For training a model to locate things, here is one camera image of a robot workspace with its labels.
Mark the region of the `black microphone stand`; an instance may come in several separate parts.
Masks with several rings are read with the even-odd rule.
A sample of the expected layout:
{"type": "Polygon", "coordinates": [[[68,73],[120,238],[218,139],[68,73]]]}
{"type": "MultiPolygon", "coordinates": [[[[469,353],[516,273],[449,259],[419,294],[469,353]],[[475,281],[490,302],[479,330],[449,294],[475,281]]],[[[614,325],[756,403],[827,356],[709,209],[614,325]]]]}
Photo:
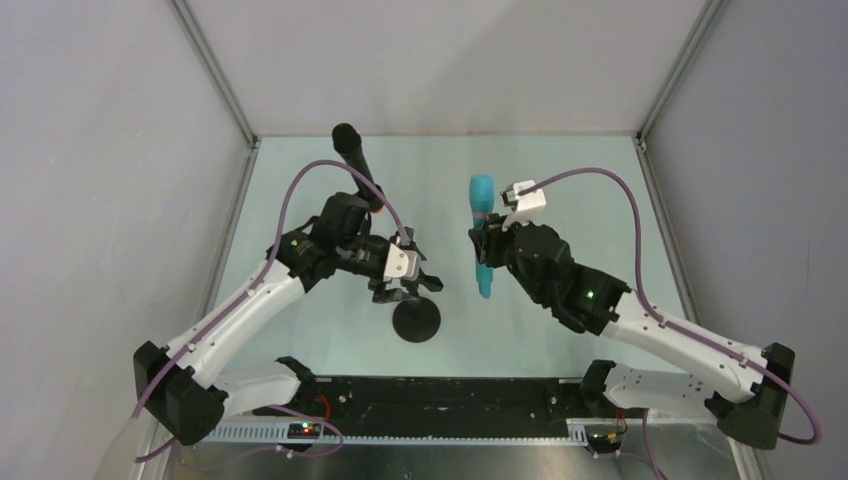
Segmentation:
{"type": "Polygon", "coordinates": [[[438,306],[429,298],[422,297],[419,287],[411,283],[403,286],[406,296],[392,313],[395,333],[410,343],[423,343],[432,339],[441,326],[438,306]]]}

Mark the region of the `black microphone orange tip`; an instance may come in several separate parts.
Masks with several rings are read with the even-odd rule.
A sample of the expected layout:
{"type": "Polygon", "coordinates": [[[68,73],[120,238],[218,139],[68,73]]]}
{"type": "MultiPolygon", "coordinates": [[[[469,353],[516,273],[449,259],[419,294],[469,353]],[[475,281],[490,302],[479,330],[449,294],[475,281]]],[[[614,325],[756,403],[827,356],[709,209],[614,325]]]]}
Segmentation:
{"type": "MultiPolygon", "coordinates": [[[[380,189],[374,181],[362,150],[362,138],[357,130],[349,123],[337,124],[331,132],[335,152],[346,165],[359,172],[368,182],[380,189]]],[[[368,203],[372,213],[379,213],[383,208],[380,198],[356,175],[353,176],[357,186],[357,195],[368,203]]]]}

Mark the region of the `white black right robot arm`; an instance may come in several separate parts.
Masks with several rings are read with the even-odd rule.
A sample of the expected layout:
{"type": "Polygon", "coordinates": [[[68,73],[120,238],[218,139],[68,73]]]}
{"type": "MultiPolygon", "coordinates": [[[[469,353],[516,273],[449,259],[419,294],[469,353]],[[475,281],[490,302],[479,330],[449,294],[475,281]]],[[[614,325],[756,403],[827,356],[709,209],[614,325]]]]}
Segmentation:
{"type": "Polygon", "coordinates": [[[583,377],[584,391],[602,405],[706,415],[744,445],[776,448],[794,367],[791,348],[744,344],[664,316],[623,280],[577,263],[551,227],[504,228],[504,221],[491,214],[469,230],[480,263],[505,268],[533,303],[569,330],[630,344],[682,371],[640,379],[621,364],[596,361],[583,377]]]}

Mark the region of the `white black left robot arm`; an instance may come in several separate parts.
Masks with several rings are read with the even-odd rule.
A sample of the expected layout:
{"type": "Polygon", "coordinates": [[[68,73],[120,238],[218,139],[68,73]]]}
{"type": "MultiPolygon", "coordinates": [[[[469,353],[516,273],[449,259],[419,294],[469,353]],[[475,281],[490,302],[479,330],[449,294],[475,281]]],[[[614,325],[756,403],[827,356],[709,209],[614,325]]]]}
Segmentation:
{"type": "Polygon", "coordinates": [[[223,370],[269,320],[337,271],[366,278],[373,302],[393,303],[399,313],[434,310],[419,290],[440,292],[444,284],[423,272],[425,257],[415,243],[403,243],[399,234],[373,235],[369,228],[367,202],[335,193],[319,215],[280,236],[225,304],[166,345],[147,341],[134,352],[138,398],[174,441],[194,445],[224,418],[296,396],[306,374],[293,361],[275,361],[247,376],[223,370]]]}

